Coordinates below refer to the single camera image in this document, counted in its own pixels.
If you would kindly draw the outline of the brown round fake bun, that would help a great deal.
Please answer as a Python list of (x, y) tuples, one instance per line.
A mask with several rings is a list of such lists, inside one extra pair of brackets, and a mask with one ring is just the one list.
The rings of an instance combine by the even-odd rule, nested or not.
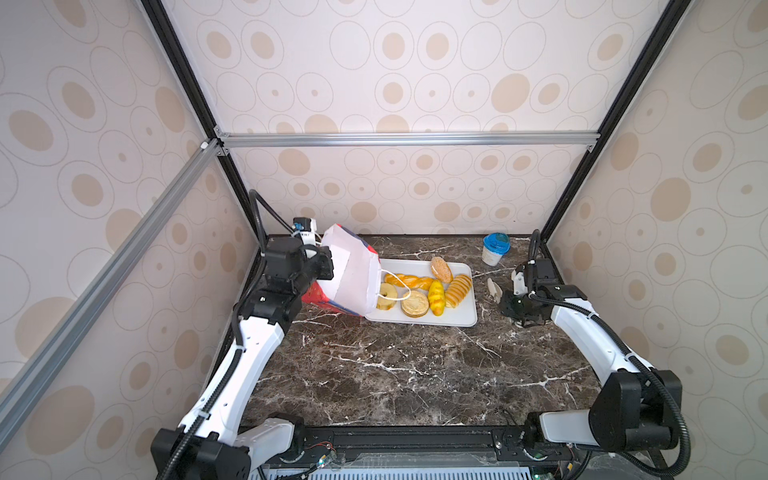
[(430, 310), (428, 297), (418, 290), (412, 290), (410, 294), (400, 302), (400, 307), (402, 312), (409, 318), (423, 317)]

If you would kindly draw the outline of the brown oval fake bread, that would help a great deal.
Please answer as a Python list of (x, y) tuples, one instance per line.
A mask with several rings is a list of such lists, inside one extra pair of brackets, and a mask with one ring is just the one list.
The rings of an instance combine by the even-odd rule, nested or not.
[(430, 268), (433, 276), (444, 284), (449, 284), (453, 281), (453, 273), (448, 263), (439, 256), (435, 256), (430, 261)]

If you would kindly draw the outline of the yellow spiral fake bread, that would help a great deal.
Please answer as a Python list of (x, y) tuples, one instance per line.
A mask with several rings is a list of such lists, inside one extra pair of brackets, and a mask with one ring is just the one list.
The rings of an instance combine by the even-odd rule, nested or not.
[(445, 290), (446, 306), (456, 308), (472, 291), (472, 279), (465, 274), (455, 275)]

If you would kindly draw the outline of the red paper gift bag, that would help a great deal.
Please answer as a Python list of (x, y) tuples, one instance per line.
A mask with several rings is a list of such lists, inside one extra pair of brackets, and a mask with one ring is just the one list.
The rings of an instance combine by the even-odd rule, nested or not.
[(373, 313), (379, 300), (385, 300), (380, 293), (384, 269), (379, 254), (340, 224), (324, 232), (320, 246), (330, 250), (333, 278), (314, 281), (302, 301), (350, 315)]

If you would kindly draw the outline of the yellow twisted fake bread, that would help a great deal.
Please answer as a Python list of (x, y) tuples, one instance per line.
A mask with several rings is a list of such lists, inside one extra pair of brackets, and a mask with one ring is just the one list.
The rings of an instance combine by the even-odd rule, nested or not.
[(411, 290), (417, 289), (417, 290), (424, 290), (428, 291), (433, 282), (435, 281), (432, 277), (419, 277), (415, 275), (406, 275), (406, 274), (386, 274), (385, 275), (385, 282), (396, 286), (398, 288), (409, 288)]

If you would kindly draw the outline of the yellow ring fake bread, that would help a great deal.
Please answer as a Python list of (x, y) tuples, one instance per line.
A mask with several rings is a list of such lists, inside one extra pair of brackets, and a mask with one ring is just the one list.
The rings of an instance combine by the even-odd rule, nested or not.
[(377, 297), (376, 308), (387, 311), (392, 309), (398, 302), (398, 291), (395, 286), (389, 283), (381, 283)]

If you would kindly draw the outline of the yellow knotted fake bread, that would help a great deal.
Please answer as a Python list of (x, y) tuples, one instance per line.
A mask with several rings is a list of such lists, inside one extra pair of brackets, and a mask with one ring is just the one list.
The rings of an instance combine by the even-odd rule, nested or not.
[(435, 279), (431, 283), (428, 289), (427, 298), (432, 314), (435, 316), (442, 316), (446, 308), (446, 297), (443, 284), (439, 280)]

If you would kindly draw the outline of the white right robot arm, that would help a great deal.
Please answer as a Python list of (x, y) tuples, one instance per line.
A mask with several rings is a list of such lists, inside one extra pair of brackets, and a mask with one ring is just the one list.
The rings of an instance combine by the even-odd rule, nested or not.
[(629, 347), (581, 289), (558, 281), (550, 260), (528, 260), (511, 280), (509, 289), (488, 284), (502, 315), (523, 326), (551, 321), (579, 349), (600, 383), (587, 409), (529, 414), (522, 444), (528, 449), (551, 443), (614, 453), (657, 477), (683, 473), (692, 441), (682, 414), (679, 377)]

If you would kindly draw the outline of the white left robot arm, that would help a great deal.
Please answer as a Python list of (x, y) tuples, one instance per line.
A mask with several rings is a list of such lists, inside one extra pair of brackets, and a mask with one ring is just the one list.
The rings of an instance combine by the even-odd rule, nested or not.
[(314, 234), (271, 239), (257, 276), (233, 309), (233, 342), (208, 386), (175, 429), (151, 444), (161, 479), (252, 479), (271, 457), (290, 450), (296, 424), (269, 418), (241, 434), (241, 419), (269, 359), (316, 280), (333, 277), (332, 255)]

